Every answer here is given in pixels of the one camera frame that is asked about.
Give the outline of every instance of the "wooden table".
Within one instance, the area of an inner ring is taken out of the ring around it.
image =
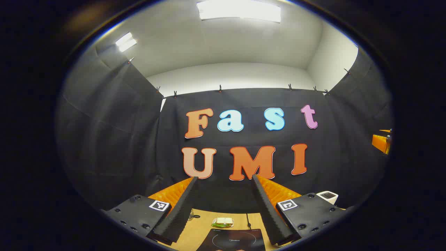
[[[214,228],[211,226],[213,219],[233,218],[234,226],[225,228],[226,230],[248,230],[249,218],[251,229],[260,229],[262,231],[265,250],[270,251],[279,248],[279,246],[271,245],[269,242],[260,213],[249,213],[247,218],[245,213],[216,213],[194,209],[194,214],[199,215],[200,218],[193,218],[191,221],[186,223],[186,226],[176,243],[172,243],[171,246],[162,243],[160,244],[179,251],[196,251],[206,238],[209,230]]]

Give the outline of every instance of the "white ceiling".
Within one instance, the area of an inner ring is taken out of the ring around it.
[[[201,21],[197,0],[166,0],[127,19],[100,39],[113,45],[127,32],[137,44],[124,54],[145,76],[211,63],[269,63],[306,69],[322,36],[322,20],[292,3],[281,23],[224,18]]]

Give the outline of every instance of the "light blue letter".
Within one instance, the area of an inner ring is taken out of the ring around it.
[[[284,112],[280,108],[268,108],[265,110],[264,116],[266,120],[265,126],[268,130],[282,130],[285,126]]]
[[[220,114],[220,120],[217,124],[217,128],[222,132],[240,132],[243,130],[242,114],[236,110],[227,110]]]

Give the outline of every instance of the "green object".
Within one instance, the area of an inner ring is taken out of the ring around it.
[[[214,227],[220,227],[220,228],[227,228],[231,227],[232,224],[229,223],[213,223],[212,226]]]

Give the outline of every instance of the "orange letter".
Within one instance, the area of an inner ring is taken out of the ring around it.
[[[200,125],[204,129],[207,127],[207,117],[212,117],[214,112],[211,108],[198,110],[186,113],[189,117],[189,124],[187,125],[187,133],[184,135],[185,138],[198,138],[203,136],[203,132],[200,131]]]
[[[217,150],[214,148],[203,148],[201,153],[204,154],[204,170],[199,172],[195,170],[194,160],[195,154],[197,153],[197,149],[192,147],[184,147],[181,152],[183,152],[184,160],[183,167],[184,172],[190,177],[198,177],[199,179],[209,178],[212,174],[212,168],[214,166],[214,154],[216,154]]]
[[[229,176],[230,180],[243,180],[245,176],[242,174],[242,168],[245,171],[248,179],[252,179],[258,169],[259,175],[272,179],[275,177],[273,173],[273,154],[276,148],[273,146],[262,146],[257,153],[257,156],[252,160],[251,155],[245,147],[238,146],[229,150],[234,155],[234,170]]]
[[[305,167],[305,150],[307,148],[306,144],[296,144],[291,147],[294,151],[294,168],[291,171],[292,175],[298,175],[306,172]]]

